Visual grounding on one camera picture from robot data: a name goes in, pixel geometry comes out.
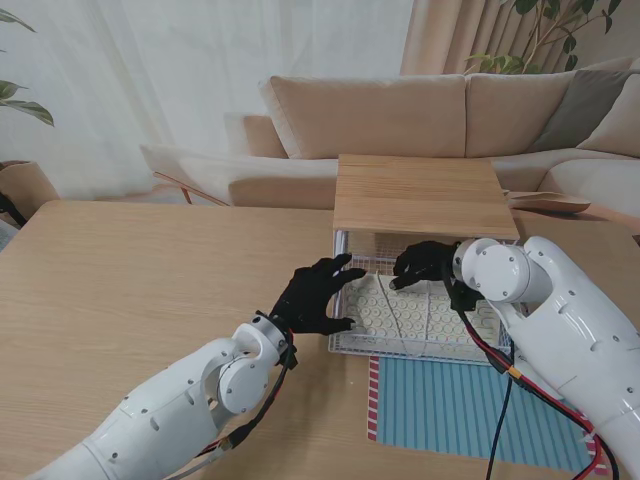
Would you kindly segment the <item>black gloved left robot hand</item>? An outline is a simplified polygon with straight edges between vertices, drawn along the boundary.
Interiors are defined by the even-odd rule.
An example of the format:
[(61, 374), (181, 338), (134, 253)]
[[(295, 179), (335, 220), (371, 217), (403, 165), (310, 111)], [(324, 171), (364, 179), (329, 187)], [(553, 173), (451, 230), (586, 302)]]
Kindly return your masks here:
[(331, 318), (327, 314), (332, 297), (366, 275), (361, 268), (344, 270), (351, 259), (351, 254), (340, 254), (296, 269), (269, 318), (294, 334), (329, 336), (351, 330), (355, 324), (351, 318)]

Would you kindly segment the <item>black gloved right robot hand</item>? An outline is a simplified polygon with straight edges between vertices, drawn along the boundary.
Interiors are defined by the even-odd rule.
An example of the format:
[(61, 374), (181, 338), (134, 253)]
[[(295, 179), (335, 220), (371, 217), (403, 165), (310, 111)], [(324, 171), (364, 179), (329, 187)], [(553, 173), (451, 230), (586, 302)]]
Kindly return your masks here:
[(443, 265), (452, 265), (459, 243), (452, 245), (433, 240), (408, 246), (396, 259), (392, 290), (402, 290), (420, 281), (442, 281)]

